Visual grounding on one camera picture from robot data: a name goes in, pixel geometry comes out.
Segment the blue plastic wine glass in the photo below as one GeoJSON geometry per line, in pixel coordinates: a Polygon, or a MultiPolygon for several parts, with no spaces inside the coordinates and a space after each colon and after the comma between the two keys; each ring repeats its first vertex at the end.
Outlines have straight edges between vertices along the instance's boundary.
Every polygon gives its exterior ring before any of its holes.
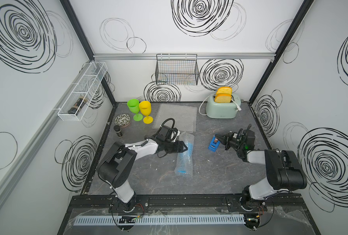
{"type": "Polygon", "coordinates": [[[193,159],[192,153],[194,148],[194,143],[186,143],[188,150],[183,153],[179,153],[177,156],[175,173],[176,175],[192,177],[193,176],[193,159]]]}

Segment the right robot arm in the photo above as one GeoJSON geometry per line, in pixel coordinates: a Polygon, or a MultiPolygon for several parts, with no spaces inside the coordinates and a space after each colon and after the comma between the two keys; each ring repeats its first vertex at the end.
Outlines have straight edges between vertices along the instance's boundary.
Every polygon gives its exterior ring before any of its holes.
{"type": "Polygon", "coordinates": [[[225,146],[233,149],[242,161],[264,165],[266,177],[258,183],[247,186],[242,192],[240,202],[247,205],[249,201],[265,201],[280,193],[291,193],[307,187],[307,179],[296,154],[291,150],[255,150],[255,132],[240,129],[237,133],[216,134],[215,138],[225,146]]]}

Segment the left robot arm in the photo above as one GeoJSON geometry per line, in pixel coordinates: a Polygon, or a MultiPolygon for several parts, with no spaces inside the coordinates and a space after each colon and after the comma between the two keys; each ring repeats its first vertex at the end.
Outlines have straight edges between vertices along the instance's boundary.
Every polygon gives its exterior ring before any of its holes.
{"type": "Polygon", "coordinates": [[[133,144],[115,142],[97,169],[98,177],[116,193],[117,199],[124,204],[134,200],[135,192],[128,182],[136,160],[149,155],[183,153],[188,147],[177,139],[179,130],[175,127],[161,126],[151,137],[133,144]]]}

